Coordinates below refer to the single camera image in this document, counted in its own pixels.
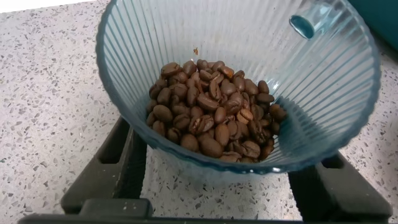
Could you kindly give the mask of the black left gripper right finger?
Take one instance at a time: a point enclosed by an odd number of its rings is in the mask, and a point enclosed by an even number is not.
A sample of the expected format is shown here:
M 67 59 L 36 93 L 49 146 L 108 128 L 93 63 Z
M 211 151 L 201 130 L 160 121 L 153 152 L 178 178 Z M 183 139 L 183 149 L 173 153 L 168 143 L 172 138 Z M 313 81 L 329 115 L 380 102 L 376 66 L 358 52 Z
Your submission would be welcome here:
M 392 215 L 387 200 L 340 153 L 288 177 L 305 222 L 387 222 Z

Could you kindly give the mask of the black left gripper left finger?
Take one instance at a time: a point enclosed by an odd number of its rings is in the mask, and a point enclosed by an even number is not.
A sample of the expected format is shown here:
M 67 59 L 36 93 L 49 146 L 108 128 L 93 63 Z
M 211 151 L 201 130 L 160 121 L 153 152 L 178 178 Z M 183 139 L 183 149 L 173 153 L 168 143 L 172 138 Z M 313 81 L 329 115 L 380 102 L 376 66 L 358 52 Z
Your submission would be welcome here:
M 77 214 L 89 199 L 139 199 L 147 144 L 119 118 L 88 165 L 61 199 L 66 214 Z

